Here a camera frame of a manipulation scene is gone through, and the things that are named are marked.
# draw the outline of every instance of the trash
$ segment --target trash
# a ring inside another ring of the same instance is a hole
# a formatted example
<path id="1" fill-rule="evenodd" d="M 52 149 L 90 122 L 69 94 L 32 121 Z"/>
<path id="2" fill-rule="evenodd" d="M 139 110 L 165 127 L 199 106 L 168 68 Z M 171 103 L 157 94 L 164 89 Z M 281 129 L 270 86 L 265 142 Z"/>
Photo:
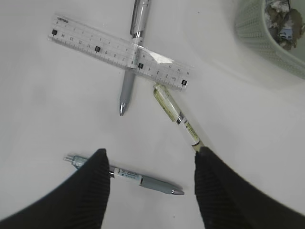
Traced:
<path id="1" fill-rule="evenodd" d="M 297 47 L 305 32 L 302 15 L 290 0 L 266 0 L 265 20 L 273 39 L 285 50 Z"/>

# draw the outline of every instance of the white table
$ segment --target white table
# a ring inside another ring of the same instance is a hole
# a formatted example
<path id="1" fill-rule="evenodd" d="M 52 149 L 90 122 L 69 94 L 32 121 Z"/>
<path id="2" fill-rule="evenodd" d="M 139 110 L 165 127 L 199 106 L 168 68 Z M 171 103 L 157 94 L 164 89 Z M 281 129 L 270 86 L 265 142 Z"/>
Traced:
<path id="1" fill-rule="evenodd" d="M 305 214 L 305 81 L 234 38 L 238 0 L 153 0 L 145 46 L 195 66 L 173 96 L 203 141 L 246 180 Z M 136 80 L 119 117 L 123 71 L 47 40 L 55 11 L 129 39 L 133 0 L 3 0 L 0 7 L 0 219 L 43 197 L 75 169 L 69 152 L 183 187 L 165 195 L 111 180 L 103 228 L 203 228 L 194 154 Z"/>

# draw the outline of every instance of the pen barrel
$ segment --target pen barrel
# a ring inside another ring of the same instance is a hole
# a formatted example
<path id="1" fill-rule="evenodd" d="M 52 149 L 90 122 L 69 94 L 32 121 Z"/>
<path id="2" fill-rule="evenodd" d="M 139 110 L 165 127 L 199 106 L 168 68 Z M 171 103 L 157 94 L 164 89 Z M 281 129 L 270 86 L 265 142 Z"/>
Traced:
<path id="1" fill-rule="evenodd" d="M 136 75 L 131 71 L 125 71 L 124 81 L 120 96 L 121 103 L 129 104 L 132 96 L 133 83 Z"/>
<path id="2" fill-rule="evenodd" d="M 193 149 L 198 152 L 204 145 L 166 87 L 161 84 L 155 84 L 153 95 L 171 121 L 176 122 L 183 130 L 184 137 L 188 139 Z"/>
<path id="3" fill-rule="evenodd" d="M 140 174 L 122 168 L 115 168 L 113 174 L 115 179 L 130 181 L 137 185 L 140 185 L 143 178 Z"/>
<path id="4" fill-rule="evenodd" d="M 140 186 L 149 188 L 152 190 L 156 190 L 159 192 L 163 192 L 166 194 L 171 194 L 172 190 L 175 189 L 175 186 L 173 186 L 169 183 L 166 183 L 166 182 L 163 182 L 160 180 L 156 180 L 154 178 L 147 177 L 147 176 L 142 177 L 142 182 L 141 182 Z"/>
<path id="5" fill-rule="evenodd" d="M 130 34 L 135 37 L 143 37 L 151 0 L 136 0 L 133 8 L 132 25 Z"/>

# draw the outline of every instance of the ballpoint pen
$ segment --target ballpoint pen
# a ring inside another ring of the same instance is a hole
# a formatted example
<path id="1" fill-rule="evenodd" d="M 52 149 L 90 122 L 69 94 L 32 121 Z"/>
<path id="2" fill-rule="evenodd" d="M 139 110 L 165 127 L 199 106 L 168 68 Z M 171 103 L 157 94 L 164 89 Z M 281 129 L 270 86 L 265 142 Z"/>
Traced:
<path id="1" fill-rule="evenodd" d="M 132 24 L 130 28 L 130 35 L 132 36 L 132 42 L 142 46 L 145 25 L 148 17 L 148 11 L 151 0 L 135 0 Z M 137 55 L 134 55 L 135 67 L 137 67 Z M 131 71 L 125 71 L 124 81 L 122 86 L 122 92 L 120 96 L 120 116 L 123 116 L 132 96 L 132 88 L 136 75 Z"/>
<path id="2" fill-rule="evenodd" d="M 197 133 L 192 128 L 189 121 L 186 119 L 182 111 L 180 110 L 179 106 L 166 89 L 165 86 L 161 84 L 155 84 L 154 86 L 153 95 L 156 100 L 159 102 L 163 110 L 167 113 L 169 118 L 176 122 L 183 132 L 185 133 L 186 137 L 190 139 L 191 145 L 196 152 L 200 151 L 201 147 L 204 147 L 204 144 L 200 140 Z"/>
<path id="3" fill-rule="evenodd" d="M 64 160 L 71 162 L 74 167 L 79 169 L 88 159 L 78 155 L 67 155 Z M 124 179 L 141 187 L 163 192 L 165 194 L 184 195 L 184 192 L 174 185 L 114 166 L 109 166 L 109 176 L 112 178 Z"/>

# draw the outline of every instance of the plastic ruler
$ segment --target plastic ruler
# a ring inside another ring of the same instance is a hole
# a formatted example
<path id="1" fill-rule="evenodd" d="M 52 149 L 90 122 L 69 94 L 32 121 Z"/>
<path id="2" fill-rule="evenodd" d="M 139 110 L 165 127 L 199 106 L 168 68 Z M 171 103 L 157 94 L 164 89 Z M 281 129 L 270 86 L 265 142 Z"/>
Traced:
<path id="1" fill-rule="evenodd" d="M 126 71 L 133 71 L 169 88 L 184 90 L 192 67 L 132 42 L 55 14 L 49 39 Z"/>

